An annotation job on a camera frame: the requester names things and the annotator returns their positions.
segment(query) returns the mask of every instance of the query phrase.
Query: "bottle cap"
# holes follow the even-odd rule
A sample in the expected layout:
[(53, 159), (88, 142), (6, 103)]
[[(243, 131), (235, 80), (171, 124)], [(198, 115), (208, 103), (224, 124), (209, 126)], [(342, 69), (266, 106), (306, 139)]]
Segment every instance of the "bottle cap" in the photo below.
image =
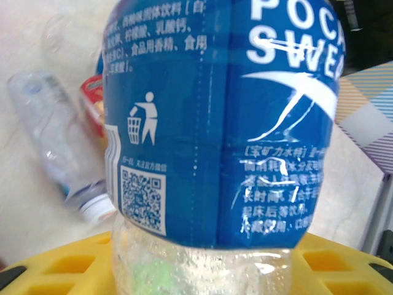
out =
[(82, 216), (91, 224), (104, 221), (116, 212), (108, 194), (92, 198), (79, 209)]

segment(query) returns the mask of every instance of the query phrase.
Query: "trash can icon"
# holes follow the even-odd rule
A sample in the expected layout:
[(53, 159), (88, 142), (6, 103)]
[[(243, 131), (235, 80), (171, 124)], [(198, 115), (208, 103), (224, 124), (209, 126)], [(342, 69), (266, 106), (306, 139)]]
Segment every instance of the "trash can icon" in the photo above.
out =
[(139, 129), (141, 128), (141, 118), (128, 118), (128, 136), (132, 144), (139, 144)]

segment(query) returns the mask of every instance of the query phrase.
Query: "blue bottle label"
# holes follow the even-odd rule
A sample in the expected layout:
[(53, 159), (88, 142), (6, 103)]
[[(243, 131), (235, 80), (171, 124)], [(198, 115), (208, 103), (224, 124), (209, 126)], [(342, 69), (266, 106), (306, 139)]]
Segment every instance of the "blue bottle label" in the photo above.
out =
[(323, 0), (123, 0), (104, 35), (108, 191), (204, 248), (292, 248), (323, 179), (344, 37)]

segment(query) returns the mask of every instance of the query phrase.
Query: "white table surface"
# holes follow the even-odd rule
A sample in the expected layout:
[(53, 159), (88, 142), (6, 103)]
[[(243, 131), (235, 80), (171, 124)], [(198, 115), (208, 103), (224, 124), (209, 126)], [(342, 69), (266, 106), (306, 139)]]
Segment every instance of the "white table surface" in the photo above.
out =
[[(51, 68), (41, 50), (47, 21), (70, 13), (101, 31), (115, 0), (0, 1), (0, 257), (13, 263), (111, 229), (113, 220), (92, 227), (65, 208), (47, 179), (6, 94), (19, 71), (52, 70), (75, 95), (81, 81)], [(310, 232), (358, 248), (382, 172), (337, 127), (325, 161), (325, 181)]]

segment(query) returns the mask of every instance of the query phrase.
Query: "qr code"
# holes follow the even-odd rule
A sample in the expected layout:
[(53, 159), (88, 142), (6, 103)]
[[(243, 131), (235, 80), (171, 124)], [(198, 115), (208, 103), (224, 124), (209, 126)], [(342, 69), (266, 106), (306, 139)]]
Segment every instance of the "qr code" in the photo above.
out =
[(166, 235), (166, 176), (121, 167), (122, 212), (137, 225)]

